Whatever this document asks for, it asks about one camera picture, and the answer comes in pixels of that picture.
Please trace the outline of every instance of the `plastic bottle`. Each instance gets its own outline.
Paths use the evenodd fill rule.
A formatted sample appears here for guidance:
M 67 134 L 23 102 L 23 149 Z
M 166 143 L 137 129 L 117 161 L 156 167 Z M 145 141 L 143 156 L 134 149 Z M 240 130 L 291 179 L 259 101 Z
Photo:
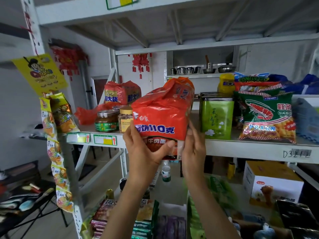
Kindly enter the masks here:
M 171 180 L 171 165 L 169 160 L 163 160 L 162 163 L 162 180 L 164 182 L 170 182 Z

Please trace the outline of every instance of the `hand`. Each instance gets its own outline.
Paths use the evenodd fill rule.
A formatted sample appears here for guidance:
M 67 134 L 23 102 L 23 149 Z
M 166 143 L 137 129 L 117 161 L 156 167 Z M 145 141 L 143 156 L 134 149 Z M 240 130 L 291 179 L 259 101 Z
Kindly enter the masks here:
M 182 153 L 182 170 L 186 182 L 202 182 L 204 178 L 204 163 L 206 157 L 205 136 L 199 134 L 189 121 L 189 129 Z
M 144 193 L 152 182 L 163 157 L 170 153 L 175 142 L 169 141 L 156 152 L 151 152 L 136 130 L 133 121 L 125 131 L 123 139 L 130 159 L 130 174 L 127 182 Z

